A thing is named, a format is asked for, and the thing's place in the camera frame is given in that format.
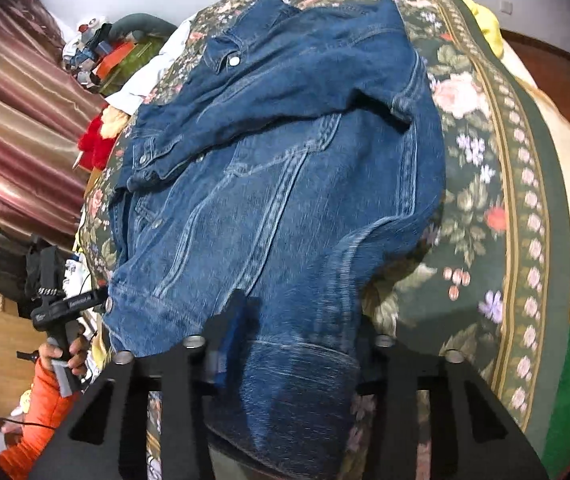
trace floral bedspread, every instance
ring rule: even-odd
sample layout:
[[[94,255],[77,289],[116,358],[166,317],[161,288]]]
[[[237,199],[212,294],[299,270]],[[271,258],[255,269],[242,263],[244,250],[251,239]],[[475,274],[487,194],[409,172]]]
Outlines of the floral bedspread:
[[[207,36],[230,26],[253,1],[221,0],[202,10],[185,52],[148,100],[170,101],[199,62]],[[284,1],[305,9],[377,0]],[[411,348],[461,350],[541,454],[570,310],[568,209],[558,158],[538,109],[491,53],[459,0],[394,1],[428,67],[446,142],[447,190],[442,211],[416,250],[381,269],[364,288],[363,311],[379,330]],[[128,131],[87,197],[80,230],[99,280],[109,278],[116,259],[106,207]],[[554,351],[546,353],[548,340]],[[152,397],[151,477],[158,472],[159,413]],[[375,402],[356,397],[353,413],[340,473],[349,479],[362,473]],[[427,439],[420,451],[428,456]],[[426,468],[428,460],[419,460],[419,477]]]

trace jacket sleeve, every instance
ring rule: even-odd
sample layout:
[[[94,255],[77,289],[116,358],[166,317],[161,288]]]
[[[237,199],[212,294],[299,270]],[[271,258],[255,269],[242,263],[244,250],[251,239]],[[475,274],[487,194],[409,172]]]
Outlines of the jacket sleeve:
[[[79,395],[76,393],[63,399],[58,391],[56,376],[53,372],[45,370],[38,360],[34,385],[31,389],[30,410],[25,417],[25,422],[35,422],[57,428]],[[0,467],[12,480],[26,480],[33,463],[45,449],[53,434],[54,432],[47,428],[25,426],[20,444],[0,453]]]

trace wooden floor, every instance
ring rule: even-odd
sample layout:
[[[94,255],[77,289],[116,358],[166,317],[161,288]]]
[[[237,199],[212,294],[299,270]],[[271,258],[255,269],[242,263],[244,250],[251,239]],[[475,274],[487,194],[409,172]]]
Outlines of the wooden floor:
[[[538,87],[551,97],[570,122],[570,60],[511,38],[509,42]]]

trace cable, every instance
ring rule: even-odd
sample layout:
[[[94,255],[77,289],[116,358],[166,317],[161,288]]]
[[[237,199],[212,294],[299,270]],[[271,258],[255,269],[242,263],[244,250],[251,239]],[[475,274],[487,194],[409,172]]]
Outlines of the cable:
[[[82,290],[84,289],[84,284],[87,283],[87,280],[91,277],[91,274],[88,274],[87,276],[85,276],[85,279],[82,280],[82,285],[81,285],[81,291],[80,294],[82,294]]]
[[[13,420],[12,418],[4,418],[4,416],[0,416],[0,420],[3,422],[13,422],[15,424],[20,424],[21,426],[38,426],[39,428],[46,428],[46,430],[56,431],[56,428],[46,426],[45,424],[39,424],[37,422],[21,422],[20,420]]]
[[[94,372],[92,372],[91,370],[89,370],[89,367],[87,367],[87,371],[92,375],[89,379],[85,379],[82,383],[81,383],[81,389],[82,392],[85,393],[87,391],[87,388],[89,388],[90,386],[92,386],[92,381],[94,380]]]

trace blue denim jacket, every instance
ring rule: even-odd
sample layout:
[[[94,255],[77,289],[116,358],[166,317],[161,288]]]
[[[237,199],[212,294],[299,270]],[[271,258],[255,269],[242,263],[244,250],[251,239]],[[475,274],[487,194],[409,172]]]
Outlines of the blue denim jacket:
[[[260,300],[209,427],[329,478],[352,424],[359,288],[418,242],[444,186],[440,118],[391,0],[258,0],[167,105],[140,108],[110,203],[114,346],[165,351],[235,288]]]

